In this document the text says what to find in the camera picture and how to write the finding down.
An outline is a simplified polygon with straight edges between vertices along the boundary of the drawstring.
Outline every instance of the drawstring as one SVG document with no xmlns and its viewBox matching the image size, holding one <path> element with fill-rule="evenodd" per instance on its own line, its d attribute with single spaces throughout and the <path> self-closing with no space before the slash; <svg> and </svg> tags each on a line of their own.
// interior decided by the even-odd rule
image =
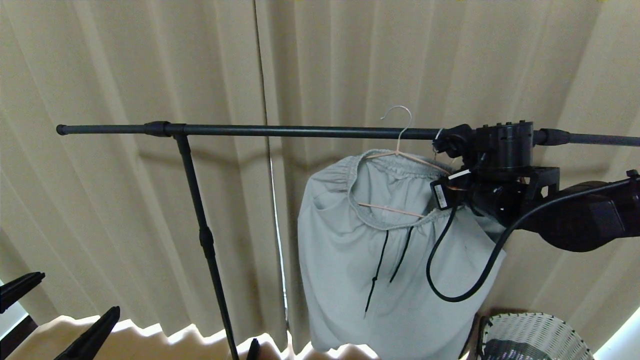
<svg viewBox="0 0 640 360">
<path fill-rule="evenodd" d="M 404 250 L 402 250 L 402 256 L 400 256 L 400 262 L 398 262 L 398 265 L 396 266 L 396 270 L 394 271 L 394 274 L 391 276 L 391 280 L 389 280 L 389 284 L 394 280 L 394 278 L 396 277 L 396 274 L 398 273 L 398 269 L 400 269 L 400 264 L 402 263 L 402 260 L 404 259 L 404 254 L 406 253 L 406 248 L 409 247 L 409 239 L 411 238 L 411 232 L 413 231 L 413 226 L 411 226 L 409 228 L 409 233 L 407 233 L 406 235 L 406 242 L 404 243 Z"/>
<path fill-rule="evenodd" d="M 389 240 L 389 230 L 387 230 L 387 236 L 385 237 L 385 243 L 382 245 L 382 252 L 380 253 L 380 261 L 378 262 L 378 268 L 376 269 L 376 276 L 371 279 L 371 290 L 369 290 L 369 297 L 367 298 L 367 306 L 364 308 L 364 315 L 369 310 L 369 303 L 371 302 L 371 295 L 373 295 L 373 288 L 376 286 L 376 280 L 378 280 L 378 274 L 380 273 L 380 265 L 382 265 L 382 257 L 385 255 L 385 247 L 387 247 L 387 240 Z"/>
<path fill-rule="evenodd" d="M 396 266 L 396 270 L 394 271 L 394 274 L 391 276 L 391 280 L 389 280 L 389 283 L 391 283 L 394 280 L 394 278 L 396 277 L 396 274 L 398 273 L 398 269 L 400 269 L 400 264 L 404 259 L 404 254 L 406 254 L 406 250 L 409 247 L 409 239 L 411 239 L 412 231 L 413 231 L 413 226 L 409 228 L 409 232 L 406 235 L 406 242 L 404 243 L 404 249 L 402 251 L 402 255 L 400 256 L 400 262 L 398 262 L 398 265 Z M 376 287 L 376 281 L 378 280 L 378 275 L 380 274 L 380 266 L 382 265 L 382 258 L 385 255 L 385 247 L 387 247 L 388 240 L 389 240 L 389 230 L 387 230 L 387 235 L 385 236 L 385 243 L 382 245 L 382 251 L 380 252 L 380 260 L 378 261 L 378 268 L 376 269 L 376 275 L 373 277 L 373 279 L 371 279 L 371 290 L 369 290 L 369 296 L 367 297 L 367 306 L 365 306 L 364 308 L 365 315 L 367 314 L 367 310 L 369 310 L 369 304 L 371 303 L 371 295 L 373 295 L 373 288 Z"/>
</svg>

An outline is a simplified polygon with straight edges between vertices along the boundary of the curtain fold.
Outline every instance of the curtain fold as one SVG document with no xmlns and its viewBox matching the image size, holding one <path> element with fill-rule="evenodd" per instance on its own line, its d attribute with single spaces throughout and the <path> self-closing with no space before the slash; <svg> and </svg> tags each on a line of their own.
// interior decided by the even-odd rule
<svg viewBox="0 0 640 360">
<path fill-rule="evenodd" d="M 60 137 L 56 124 L 404 127 L 401 111 L 380 120 L 400 104 L 413 127 L 524 119 L 640 136 L 638 13 L 635 0 L 4 1 L 0 276 L 47 273 L 23 301 L 39 323 L 120 305 L 140 327 L 217 332 L 175 142 Z M 309 328 L 296 218 L 307 179 L 395 141 L 190 142 L 237 340 L 268 332 L 282 348 L 288 322 L 301 351 Z M 433 155 L 430 142 L 401 147 Z M 562 187 L 621 179 L 640 158 L 592 145 L 534 153 L 537 165 L 561 167 Z M 518 232 L 506 250 L 483 310 L 550 313 L 598 348 L 640 306 L 637 239 L 572 254 Z"/>
</svg>

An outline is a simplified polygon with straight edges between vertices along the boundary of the white wicker basket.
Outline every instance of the white wicker basket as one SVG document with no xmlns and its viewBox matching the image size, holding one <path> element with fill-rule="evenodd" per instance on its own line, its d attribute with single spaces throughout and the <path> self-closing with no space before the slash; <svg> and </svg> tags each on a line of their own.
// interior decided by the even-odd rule
<svg viewBox="0 0 640 360">
<path fill-rule="evenodd" d="M 500 314 L 483 318 L 477 355 L 481 360 L 593 360 L 566 322 L 548 314 Z"/>
</svg>

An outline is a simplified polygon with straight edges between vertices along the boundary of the hanger hook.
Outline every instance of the hanger hook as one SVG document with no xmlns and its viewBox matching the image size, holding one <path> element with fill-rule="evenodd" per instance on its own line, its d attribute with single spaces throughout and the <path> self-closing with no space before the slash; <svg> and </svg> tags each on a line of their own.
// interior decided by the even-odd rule
<svg viewBox="0 0 640 360">
<path fill-rule="evenodd" d="M 390 107 L 389 110 L 387 110 L 387 112 L 385 113 L 385 116 L 381 117 L 380 120 L 385 120 L 385 117 L 387 117 L 387 115 L 389 115 L 391 110 L 393 110 L 395 108 L 405 109 L 406 112 L 409 113 L 409 124 L 407 124 L 407 126 L 404 129 L 402 129 L 402 131 L 400 131 L 400 134 L 398 134 L 398 141 L 396 143 L 396 152 L 399 152 L 400 151 L 400 138 L 402 137 L 402 134 L 411 126 L 411 123 L 413 122 L 413 114 L 411 114 L 411 110 L 409 110 L 406 106 L 395 105 L 395 106 Z"/>
</svg>

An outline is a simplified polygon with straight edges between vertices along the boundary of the wire hanger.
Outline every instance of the wire hanger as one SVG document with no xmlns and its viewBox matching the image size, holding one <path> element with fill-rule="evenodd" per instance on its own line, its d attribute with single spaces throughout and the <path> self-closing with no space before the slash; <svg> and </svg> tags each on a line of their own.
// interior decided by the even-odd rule
<svg viewBox="0 0 640 360">
<path fill-rule="evenodd" d="M 427 166 L 437 168 L 437 169 L 441 170 L 442 172 L 444 172 L 445 174 L 449 175 L 448 171 L 444 170 L 443 168 L 441 168 L 439 166 L 436 166 L 436 165 L 434 165 L 432 163 L 428 163 L 427 161 L 424 161 L 422 159 L 418 159 L 415 156 L 412 156 L 410 154 L 407 154 L 407 153 L 404 153 L 404 152 L 400 151 L 400 138 L 402 137 L 402 134 L 411 126 L 411 123 L 413 122 L 413 115 L 411 114 L 411 111 L 406 106 L 395 105 L 395 106 L 392 106 L 391 108 L 389 108 L 389 110 L 387 110 L 385 116 L 381 117 L 380 120 L 384 120 L 387 117 L 387 115 L 389 114 L 389 112 L 391 110 L 395 109 L 395 108 L 405 109 L 406 112 L 409 113 L 409 124 L 406 126 L 406 128 L 404 128 L 402 131 L 400 131 L 400 134 L 398 135 L 398 141 L 397 141 L 397 144 L 396 144 L 396 151 L 384 152 L 382 154 L 370 155 L 370 156 L 367 156 L 366 159 L 381 158 L 382 156 L 389 156 L 389 155 L 399 155 L 399 156 L 411 159 L 413 161 L 425 164 Z M 411 215 L 411 216 L 415 216 L 415 217 L 419 217 L 419 218 L 424 218 L 424 215 L 422 215 L 422 214 L 412 213 L 412 212 L 404 211 L 404 210 L 392 209 L 392 208 L 388 208 L 386 206 L 366 204 L 364 202 L 359 202 L 358 205 L 367 206 L 368 208 L 376 208 L 376 209 L 388 210 L 388 211 L 393 211 L 394 213 L 400 213 L 400 214 Z"/>
</svg>

